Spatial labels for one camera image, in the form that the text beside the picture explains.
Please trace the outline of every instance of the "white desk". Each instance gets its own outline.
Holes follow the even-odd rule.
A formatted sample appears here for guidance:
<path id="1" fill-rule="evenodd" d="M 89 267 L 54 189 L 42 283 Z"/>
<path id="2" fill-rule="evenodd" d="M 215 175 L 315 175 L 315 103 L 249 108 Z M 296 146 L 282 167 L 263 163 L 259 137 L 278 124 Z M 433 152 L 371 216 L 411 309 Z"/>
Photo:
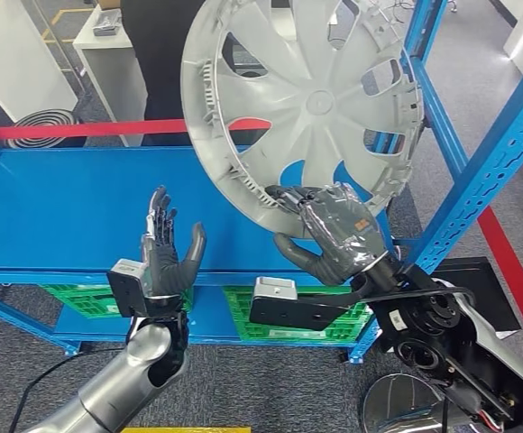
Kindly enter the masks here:
<path id="1" fill-rule="evenodd" d="M 19 0 L 0 0 L 0 106 L 14 122 L 77 97 Z"/>
<path id="2" fill-rule="evenodd" d="M 143 120 L 147 91 L 128 34 L 94 36 L 97 6 L 73 41 L 101 102 L 113 122 Z M 125 146 L 139 146 L 143 135 L 122 135 Z"/>

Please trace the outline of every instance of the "hubcap spoke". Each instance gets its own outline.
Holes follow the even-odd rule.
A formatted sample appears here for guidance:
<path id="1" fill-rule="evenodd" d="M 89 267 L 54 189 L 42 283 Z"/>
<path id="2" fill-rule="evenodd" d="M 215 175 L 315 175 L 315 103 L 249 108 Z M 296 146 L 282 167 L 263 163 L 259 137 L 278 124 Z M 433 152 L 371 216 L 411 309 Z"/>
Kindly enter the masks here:
<path id="1" fill-rule="evenodd" d="M 361 85 L 338 100 L 338 109 L 346 117 L 366 129 L 383 133 L 405 134 L 420 121 L 414 83 L 396 83 L 377 95 L 368 96 Z"/>
<path id="2" fill-rule="evenodd" d="M 314 79 L 325 80 L 335 50 L 327 41 L 327 26 L 340 0 L 294 0 L 297 43 Z"/>
<path id="3" fill-rule="evenodd" d="M 356 124 L 351 119 L 340 117 L 331 128 L 331 133 L 340 145 L 344 165 L 352 179 L 361 187 L 371 192 L 380 180 L 382 173 L 391 160 L 377 158 L 368 152 L 364 143 L 365 129 L 360 124 Z M 398 155 L 384 155 L 398 158 Z"/>
<path id="4" fill-rule="evenodd" d="M 259 141 L 241 153 L 240 160 L 246 167 L 263 167 L 256 172 L 258 184 L 275 185 L 285 168 L 306 158 L 309 131 L 303 115 L 273 124 Z"/>
<path id="5" fill-rule="evenodd" d="M 389 59 L 398 60 L 401 41 L 396 38 L 386 47 L 380 47 L 364 25 L 368 12 L 360 10 L 344 46 L 337 52 L 333 69 L 332 85 L 334 91 L 358 84 L 369 69 Z"/>
<path id="6" fill-rule="evenodd" d="M 303 164 L 302 184 L 322 187 L 334 183 L 334 172 L 342 156 L 329 128 L 315 125 L 310 130 L 310 144 Z"/>
<path id="7" fill-rule="evenodd" d="M 239 8 L 227 30 L 268 71 L 292 83 L 310 77 L 297 45 L 278 34 L 257 3 Z"/>
<path id="8" fill-rule="evenodd" d="M 297 87 L 272 72 L 245 78 L 232 72 L 223 60 L 217 68 L 220 108 L 226 125 L 244 117 L 278 123 L 303 102 Z"/>

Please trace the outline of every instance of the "wheel cover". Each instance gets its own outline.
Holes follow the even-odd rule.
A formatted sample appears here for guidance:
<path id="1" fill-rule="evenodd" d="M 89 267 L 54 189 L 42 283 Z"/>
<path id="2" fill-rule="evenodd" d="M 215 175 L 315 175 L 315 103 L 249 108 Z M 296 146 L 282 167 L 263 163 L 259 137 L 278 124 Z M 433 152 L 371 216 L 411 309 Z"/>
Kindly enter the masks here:
<path id="1" fill-rule="evenodd" d="M 302 184 L 332 184 L 340 162 L 371 197 L 377 215 L 409 178 L 423 118 L 422 96 L 402 42 L 377 6 L 344 0 L 355 19 L 343 46 L 328 40 L 328 22 L 340 0 L 291 0 L 295 39 L 281 36 L 270 0 L 207 0 L 187 36 L 182 100 L 192 142 L 208 175 L 245 215 L 274 232 L 306 237 L 303 224 L 268 196 L 282 173 L 303 161 Z M 245 78 L 221 56 L 229 33 L 267 72 Z M 362 78 L 392 61 L 387 88 L 370 94 Z M 268 121 L 269 129 L 240 152 L 229 126 L 236 120 Z M 367 131 L 399 134 L 400 151 L 370 152 Z"/>

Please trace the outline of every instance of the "blue metal shelf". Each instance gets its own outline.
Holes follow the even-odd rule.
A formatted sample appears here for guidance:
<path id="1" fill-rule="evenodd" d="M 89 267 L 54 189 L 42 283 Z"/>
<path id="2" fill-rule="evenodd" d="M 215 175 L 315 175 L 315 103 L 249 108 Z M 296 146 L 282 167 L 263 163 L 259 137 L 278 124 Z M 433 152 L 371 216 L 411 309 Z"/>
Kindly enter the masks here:
<path id="1" fill-rule="evenodd" d="M 424 95 L 427 124 L 454 180 L 421 238 L 395 241 L 410 246 L 407 260 L 428 273 L 523 163 L 523 79 L 471 159 L 464 153 L 424 68 L 446 3 L 416 1 L 405 40 L 410 72 Z M 378 134 L 374 148 L 391 152 L 392 140 Z M 180 252 L 189 244 L 193 222 L 203 221 L 208 232 L 191 315 L 192 342 L 296 345 L 240 341 L 220 286 L 251 285 L 260 275 L 291 278 L 300 285 L 318 282 L 283 259 L 272 234 L 223 198 L 188 148 L 0 151 L 0 282 L 107 282 L 105 271 L 117 259 L 140 256 L 147 200 L 159 184 L 168 186 L 180 210 Z M 386 215 L 379 221 L 389 242 Z M 304 243 L 317 251 L 313 243 Z M 64 308 L 51 329 L 2 302 L 0 318 L 70 354 L 78 351 L 81 341 L 122 341 L 128 327 L 121 318 L 86 319 Z M 355 344 L 348 345 L 350 361 L 361 359 L 377 330 L 372 320 Z"/>

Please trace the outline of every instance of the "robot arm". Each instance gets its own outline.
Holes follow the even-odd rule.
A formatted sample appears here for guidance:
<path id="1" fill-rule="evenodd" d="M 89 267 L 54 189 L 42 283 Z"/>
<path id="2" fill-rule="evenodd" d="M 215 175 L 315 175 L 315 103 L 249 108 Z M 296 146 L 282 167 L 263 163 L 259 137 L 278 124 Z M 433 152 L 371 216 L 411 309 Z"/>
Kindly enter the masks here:
<path id="1" fill-rule="evenodd" d="M 121 431 L 140 410 L 185 372 L 173 355 L 174 322 L 150 323 L 72 400 L 27 433 Z"/>
<path id="2" fill-rule="evenodd" d="M 121 259 L 108 280 L 124 317 L 131 317 L 127 346 L 79 390 L 77 396 L 31 433 L 113 433 L 185 372 L 189 331 L 182 294 L 191 288 L 206 237 L 200 223 L 179 262 L 174 244 L 171 199 L 164 187 L 153 193 L 142 238 L 142 262 Z"/>
<path id="3" fill-rule="evenodd" d="M 383 350 L 393 349 L 441 388 L 466 416 L 466 423 L 523 433 L 523 361 L 475 310 L 468 290 L 398 262 L 386 251 L 375 219 L 349 185 L 266 191 L 285 211 L 299 214 L 323 250 L 318 256 L 276 234 L 283 255 L 324 284 L 352 279 L 353 292 L 276 299 L 269 290 L 260 291 L 251 320 L 321 330 L 356 302 L 367 302 L 383 331 Z M 406 428 L 411 419 L 401 421 L 404 431 L 423 430 Z"/>

